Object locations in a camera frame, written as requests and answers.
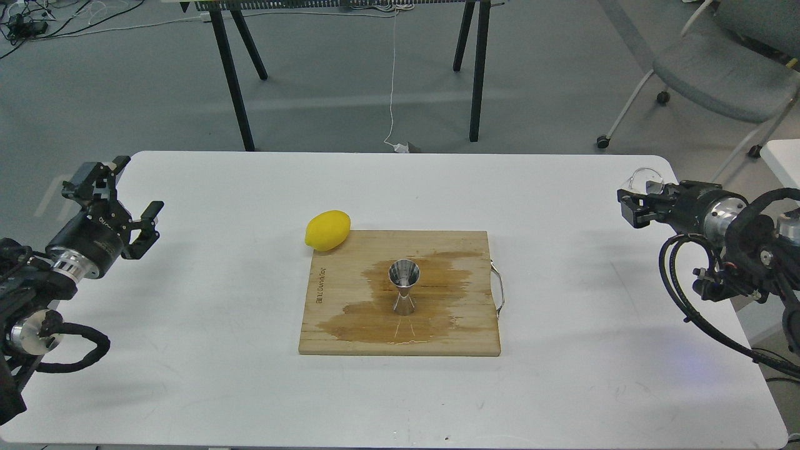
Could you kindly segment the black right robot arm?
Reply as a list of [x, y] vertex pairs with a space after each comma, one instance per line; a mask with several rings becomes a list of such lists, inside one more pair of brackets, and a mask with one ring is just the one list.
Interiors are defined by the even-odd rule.
[[644, 194], [617, 191], [622, 216], [633, 228], [657, 221], [674, 230], [660, 250], [659, 270], [686, 322], [743, 354], [749, 350], [712, 327], [686, 298], [676, 274], [677, 254], [686, 243], [696, 243], [706, 252], [707, 266], [692, 272], [692, 290], [702, 300], [746, 296], [763, 304], [771, 294], [777, 296], [784, 308], [782, 328], [789, 350], [797, 353], [798, 210], [781, 214], [777, 221], [764, 214], [769, 205], [786, 199], [797, 201], [798, 190], [769, 191], [752, 202], [717, 183], [699, 181], [649, 181]]

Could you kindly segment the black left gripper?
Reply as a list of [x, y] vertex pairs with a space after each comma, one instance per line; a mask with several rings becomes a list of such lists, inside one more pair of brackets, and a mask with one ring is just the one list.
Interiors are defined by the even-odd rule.
[[118, 258], [142, 259], [158, 241], [156, 224], [164, 202], [150, 202], [134, 221], [118, 201], [116, 183], [129, 162], [129, 156], [115, 157], [109, 163], [86, 162], [62, 183], [62, 197], [77, 202], [82, 212], [48, 243], [50, 259], [75, 254], [85, 267], [86, 278], [99, 279]]

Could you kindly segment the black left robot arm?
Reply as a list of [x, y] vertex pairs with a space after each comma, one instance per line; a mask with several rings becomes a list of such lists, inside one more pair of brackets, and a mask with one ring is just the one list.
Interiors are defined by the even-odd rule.
[[[80, 209], [38, 252], [13, 239], [1, 243], [1, 421], [8, 423], [25, 412], [22, 392], [34, 373], [75, 373], [96, 364], [111, 342], [102, 332], [71, 324], [57, 311], [72, 299], [83, 279], [99, 279], [119, 259], [137, 260], [160, 237], [156, 230], [162, 201], [149, 203], [140, 219], [133, 219], [118, 201], [116, 183], [129, 156], [109, 163], [87, 162], [62, 185], [64, 198]], [[43, 356], [72, 335], [89, 340], [94, 349], [71, 364], [48, 364]]]

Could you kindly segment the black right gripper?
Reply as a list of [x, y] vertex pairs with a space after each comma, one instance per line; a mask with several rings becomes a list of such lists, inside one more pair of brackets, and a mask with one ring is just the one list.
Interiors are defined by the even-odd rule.
[[749, 205], [745, 197], [723, 190], [717, 183], [648, 181], [645, 191], [638, 194], [617, 190], [622, 217], [634, 229], [657, 221], [666, 223], [678, 234], [724, 239], [729, 225]]

